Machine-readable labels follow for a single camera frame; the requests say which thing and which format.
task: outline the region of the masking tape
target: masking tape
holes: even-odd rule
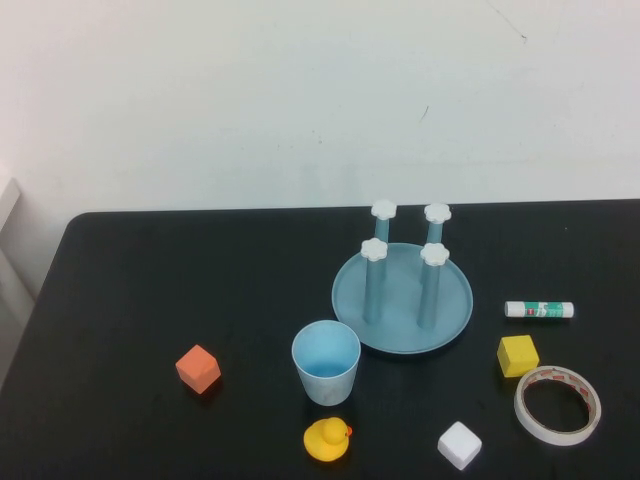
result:
[[[589,412],[589,421],[583,428],[574,432],[558,432],[545,427],[533,418],[524,403],[524,391],[530,385],[542,381],[566,383],[582,396]],[[522,426],[534,437],[551,445],[569,446],[584,442],[593,433],[602,416],[600,399],[591,384],[577,373],[562,367],[538,367],[526,373],[518,383],[513,403],[516,416]]]

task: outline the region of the rubber duck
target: rubber duck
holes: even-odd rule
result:
[[[349,448],[351,427],[338,417],[318,420],[304,432],[304,448],[321,462],[333,462]]]

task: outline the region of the blue cup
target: blue cup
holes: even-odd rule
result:
[[[360,340],[344,323],[314,322],[293,339],[291,355],[311,400],[329,407],[351,394],[360,360]]]

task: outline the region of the white wall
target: white wall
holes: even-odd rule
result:
[[[88,210],[639,196],[638,5],[0,0],[0,244],[37,291]]]

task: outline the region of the blue plate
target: blue plate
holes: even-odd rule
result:
[[[428,352],[449,343],[469,323],[473,310],[471,286],[456,264],[447,260],[440,272],[436,325],[431,331],[418,326],[421,248],[409,243],[389,244],[381,318],[374,326],[362,315],[367,260],[358,253],[338,272],[331,292],[333,310],[365,345],[388,353]]]

